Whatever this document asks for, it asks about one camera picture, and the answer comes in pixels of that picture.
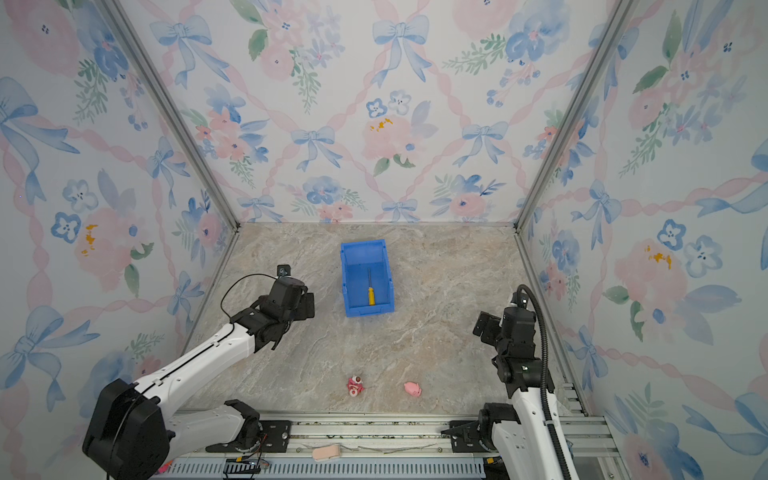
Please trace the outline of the yellow handled screwdriver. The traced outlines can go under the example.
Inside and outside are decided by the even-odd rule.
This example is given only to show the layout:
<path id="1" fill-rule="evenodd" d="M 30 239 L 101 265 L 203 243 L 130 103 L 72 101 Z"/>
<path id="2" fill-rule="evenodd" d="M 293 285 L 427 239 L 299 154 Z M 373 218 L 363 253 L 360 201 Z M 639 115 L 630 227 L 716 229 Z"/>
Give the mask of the yellow handled screwdriver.
<path id="1" fill-rule="evenodd" d="M 375 306 L 376 305 L 376 297 L 375 297 L 375 288 L 374 288 L 374 285 L 373 285 L 373 273 L 372 273 L 372 268 L 371 267 L 367 268 L 367 278 L 368 278 L 368 289 L 367 289 L 367 291 L 368 291 L 368 293 L 367 293 L 368 305 L 369 306 Z"/>

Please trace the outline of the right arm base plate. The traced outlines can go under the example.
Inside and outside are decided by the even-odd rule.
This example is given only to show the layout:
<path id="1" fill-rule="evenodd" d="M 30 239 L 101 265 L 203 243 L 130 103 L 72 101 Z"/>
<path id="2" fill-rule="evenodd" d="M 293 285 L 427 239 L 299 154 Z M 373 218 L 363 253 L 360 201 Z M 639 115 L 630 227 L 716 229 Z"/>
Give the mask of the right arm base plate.
<path id="1" fill-rule="evenodd" d="M 453 453 L 493 453 L 496 451 L 487 429 L 479 420 L 451 420 L 440 432 L 450 440 Z"/>

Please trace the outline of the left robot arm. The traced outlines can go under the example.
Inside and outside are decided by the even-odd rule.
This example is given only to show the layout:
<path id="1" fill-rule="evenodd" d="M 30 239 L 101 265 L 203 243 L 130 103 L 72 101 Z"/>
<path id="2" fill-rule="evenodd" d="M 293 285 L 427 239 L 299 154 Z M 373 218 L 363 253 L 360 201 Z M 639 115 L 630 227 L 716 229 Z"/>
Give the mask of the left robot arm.
<path id="1" fill-rule="evenodd" d="M 133 382 L 116 379 L 97 398 L 82 452 L 110 479 L 149 479 L 168 462 L 214 445 L 250 454 L 266 439 L 259 412 L 231 399 L 191 414 L 180 408 L 234 364 L 275 349 L 293 323 L 314 317 L 312 292 L 291 276 L 228 317 L 202 344 Z"/>

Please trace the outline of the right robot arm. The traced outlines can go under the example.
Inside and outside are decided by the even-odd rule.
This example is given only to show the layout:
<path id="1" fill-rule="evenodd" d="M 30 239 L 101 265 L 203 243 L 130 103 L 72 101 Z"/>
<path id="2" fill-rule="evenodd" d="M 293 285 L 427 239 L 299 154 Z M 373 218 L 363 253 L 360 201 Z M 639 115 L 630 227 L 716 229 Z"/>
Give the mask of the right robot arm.
<path id="1" fill-rule="evenodd" d="M 511 479 L 576 479 L 537 314 L 512 303 L 500 317 L 481 313 L 473 333 L 494 347 L 492 364 L 507 391 L 505 403 L 481 409 L 479 442 L 499 454 Z"/>

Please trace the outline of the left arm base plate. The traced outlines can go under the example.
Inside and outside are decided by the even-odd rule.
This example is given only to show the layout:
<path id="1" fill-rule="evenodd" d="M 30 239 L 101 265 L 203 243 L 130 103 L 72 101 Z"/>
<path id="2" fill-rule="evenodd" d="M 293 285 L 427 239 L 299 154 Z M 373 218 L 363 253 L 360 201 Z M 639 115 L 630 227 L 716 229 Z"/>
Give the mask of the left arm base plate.
<path id="1" fill-rule="evenodd" d="M 207 453 L 285 453 L 290 440 L 289 420 L 248 421 L 235 439 L 207 446 Z"/>

